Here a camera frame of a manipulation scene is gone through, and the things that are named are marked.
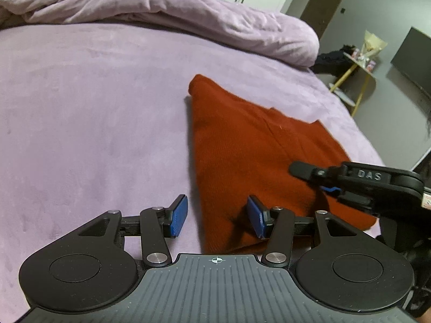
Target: ribbed grip surface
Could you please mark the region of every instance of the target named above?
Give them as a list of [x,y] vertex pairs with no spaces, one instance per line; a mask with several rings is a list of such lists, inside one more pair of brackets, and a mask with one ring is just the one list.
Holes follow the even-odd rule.
[[398,308],[347,314],[304,295],[284,269],[252,255],[180,255],[177,263],[150,269],[139,286],[115,305],[85,314],[34,309],[23,323],[414,323]]

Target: lavender bedsheet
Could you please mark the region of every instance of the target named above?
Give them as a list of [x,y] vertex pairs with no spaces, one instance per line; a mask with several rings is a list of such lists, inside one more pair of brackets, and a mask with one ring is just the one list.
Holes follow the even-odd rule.
[[[173,257],[200,252],[187,105],[197,73],[291,117],[320,120],[352,160],[382,164],[338,98],[308,70],[142,24],[2,30],[2,323],[27,310],[17,279],[21,263],[108,209],[137,215],[185,193],[189,216],[170,248]],[[138,240],[127,240],[126,249],[139,256]]]

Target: round black disc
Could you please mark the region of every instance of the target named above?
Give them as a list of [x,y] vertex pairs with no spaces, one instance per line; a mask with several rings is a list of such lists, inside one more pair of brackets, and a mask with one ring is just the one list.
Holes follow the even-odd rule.
[[52,311],[82,312],[127,294],[137,281],[136,263],[101,238],[78,236],[68,246],[60,239],[31,255],[19,272],[29,303]]
[[90,255],[71,254],[55,260],[50,266],[54,278],[67,283],[89,280],[100,270],[100,262]]
[[362,254],[340,256],[333,262],[332,268],[339,277],[354,283],[371,282],[383,273],[380,262]]
[[328,237],[305,253],[295,271],[302,289],[342,311],[378,311],[401,302],[413,284],[412,267],[394,250],[364,236]]

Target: television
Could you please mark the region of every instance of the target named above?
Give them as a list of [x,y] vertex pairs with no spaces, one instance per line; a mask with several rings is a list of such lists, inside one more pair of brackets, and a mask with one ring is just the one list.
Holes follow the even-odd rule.
[[431,97],[431,37],[411,28],[391,63]]

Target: blue clip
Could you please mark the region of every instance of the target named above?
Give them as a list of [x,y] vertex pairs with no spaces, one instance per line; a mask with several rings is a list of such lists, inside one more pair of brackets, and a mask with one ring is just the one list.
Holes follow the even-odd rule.
[[188,213],[187,196],[181,194],[165,209],[165,220],[163,222],[163,235],[165,237],[178,237],[186,221]]
[[257,197],[253,195],[247,198],[246,207],[248,218],[258,238],[267,238],[269,226],[266,221],[271,220],[269,210],[260,202],[260,200],[258,200]]
[[324,186],[320,186],[320,189],[327,192],[327,193],[333,193],[333,192],[337,192],[340,191],[341,192],[341,188],[338,187],[324,187]]

